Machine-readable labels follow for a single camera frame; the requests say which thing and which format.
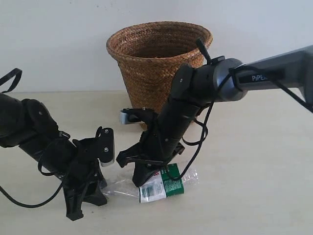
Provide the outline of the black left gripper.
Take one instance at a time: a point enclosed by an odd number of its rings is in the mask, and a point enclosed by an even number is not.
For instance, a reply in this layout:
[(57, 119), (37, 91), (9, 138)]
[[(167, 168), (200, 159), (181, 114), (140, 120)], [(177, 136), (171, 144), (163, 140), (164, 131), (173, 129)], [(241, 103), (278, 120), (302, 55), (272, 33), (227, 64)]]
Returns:
[(61, 184), (58, 191), (63, 189), (66, 203), (66, 217), (78, 220), (84, 217), (81, 210), (83, 202), (96, 206), (107, 204), (107, 198), (101, 189), (107, 186), (99, 160), (104, 158), (100, 137), (69, 141), (62, 137), (57, 139), (58, 169)]

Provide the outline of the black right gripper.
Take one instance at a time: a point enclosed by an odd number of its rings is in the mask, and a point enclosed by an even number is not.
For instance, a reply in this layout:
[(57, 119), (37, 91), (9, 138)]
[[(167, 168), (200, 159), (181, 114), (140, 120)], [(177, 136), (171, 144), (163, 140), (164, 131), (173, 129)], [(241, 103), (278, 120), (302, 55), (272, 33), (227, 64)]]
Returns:
[(153, 115), (145, 123), (147, 130), (141, 134), (139, 144), (120, 151), (116, 158), (121, 168), (128, 163), (135, 163), (132, 181), (136, 187), (142, 186), (160, 169), (160, 166), (167, 165), (185, 150), (179, 139), (164, 137), (157, 115)]

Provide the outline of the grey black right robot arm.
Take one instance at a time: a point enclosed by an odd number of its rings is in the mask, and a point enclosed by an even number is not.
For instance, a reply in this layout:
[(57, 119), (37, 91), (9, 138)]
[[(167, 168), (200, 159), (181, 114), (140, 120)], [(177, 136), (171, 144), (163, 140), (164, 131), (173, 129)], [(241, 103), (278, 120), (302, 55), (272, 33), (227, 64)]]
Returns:
[(160, 112), (148, 108), (121, 111), (123, 124), (143, 122), (147, 129), (116, 160), (121, 167), (135, 164), (133, 183), (140, 187), (182, 153), (183, 135), (203, 110), (210, 112), (217, 102), (241, 100), (249, 91), (271, 89), (283, 90), (312, 111), (312, 46), (249, 64), (220, 56), (200, 68), (181, 66)]

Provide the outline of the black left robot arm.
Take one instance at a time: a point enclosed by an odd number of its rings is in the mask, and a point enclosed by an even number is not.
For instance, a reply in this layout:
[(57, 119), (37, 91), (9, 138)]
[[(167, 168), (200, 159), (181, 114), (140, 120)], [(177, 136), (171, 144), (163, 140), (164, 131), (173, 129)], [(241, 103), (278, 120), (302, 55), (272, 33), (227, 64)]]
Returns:
[(12, 203), (34, 209), (49, 203), (62, 190), (66, 217), (72, 221), (83, 218), (83, 203), (107, 204), (107, 198), (101, 192), (101, 185), (106, 180), (99, 164), (102, 132), (103, 128), (98, 127), (93, 138), (71, 141), (68, 133), (59, 130), (43, 103), (1, 94), (1, 147), (19, 147), (37, 162), (37, 170), (43, 176), (54, 176), (61, 182), (50, 198), (34, 205), (17, 201), (4, 189), (1, 192)]

